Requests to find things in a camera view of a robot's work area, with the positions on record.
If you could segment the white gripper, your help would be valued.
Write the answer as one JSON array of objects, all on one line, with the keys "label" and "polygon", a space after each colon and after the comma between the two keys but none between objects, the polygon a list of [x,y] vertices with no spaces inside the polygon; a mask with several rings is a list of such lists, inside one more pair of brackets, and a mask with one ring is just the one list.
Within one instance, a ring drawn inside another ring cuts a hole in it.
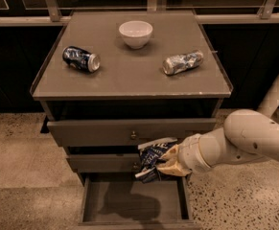
[{"label": "white gripper", "polygon": [[186,176],[190,173],[207,173],[211,167],[204,160],[199,149],[200,134],[187,137],[179,145],[173,145],[162,156],[161,159],[169,161],[178,159],[178,162],[163,163],[156,168],[164,174],[173,176]]}]

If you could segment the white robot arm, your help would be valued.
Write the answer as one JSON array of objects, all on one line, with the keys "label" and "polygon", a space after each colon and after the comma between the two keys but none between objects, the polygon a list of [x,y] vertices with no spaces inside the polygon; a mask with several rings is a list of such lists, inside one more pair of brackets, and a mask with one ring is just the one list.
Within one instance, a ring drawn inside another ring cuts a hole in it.
[{"label": "white robot arm", "polygon": [[237,110],[227,116],[223,127],[186,138],[162,159],[156,168],[173,176],[205,173],[221,164],[279,162],[279,124],[259,112]]}]

